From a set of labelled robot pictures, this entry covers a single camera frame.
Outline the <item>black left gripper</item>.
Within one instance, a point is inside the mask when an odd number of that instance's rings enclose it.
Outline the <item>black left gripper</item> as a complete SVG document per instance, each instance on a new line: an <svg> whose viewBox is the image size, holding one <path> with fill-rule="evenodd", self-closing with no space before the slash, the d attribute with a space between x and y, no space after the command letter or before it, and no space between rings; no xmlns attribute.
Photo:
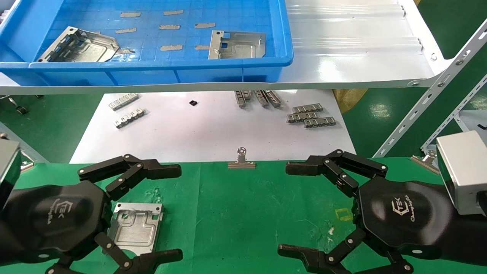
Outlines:
<svg viewBox="0 0 487 274"><path fill-rule="evenodd" d="M111 201L118 201L144 179L181 176L179 164L118 156L78 170L75 185L16 189L1 211L1 263L42 263L59 259L47 274L76 274L73 262L101 247L118 265L115 274L153 274L161 264L181 261L181 249L129 258L106 231ZM116 177L102 190L94 183Z"/></svg>

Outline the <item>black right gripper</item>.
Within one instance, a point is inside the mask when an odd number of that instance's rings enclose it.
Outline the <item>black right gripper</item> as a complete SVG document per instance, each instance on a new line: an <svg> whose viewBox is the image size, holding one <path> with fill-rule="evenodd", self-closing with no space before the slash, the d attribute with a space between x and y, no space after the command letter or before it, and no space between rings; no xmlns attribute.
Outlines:
<svg viewBox="0 0 487 274"><path fill-rule="evenodd" d="M371 180L359 187L347 170ZM278 254L301 260L306 272L312 274L351 273L342 261L363 242L390 263L361 274L412 274L414 267L402 255L439 259L444 253L443 239L456 215L445 187L418 181L392 182L384 178L387 171L383 164L340 149L286 163L287 175L323 175L347 197L356 197L354 208L360 228L330 253L280 244Z"/></svg>

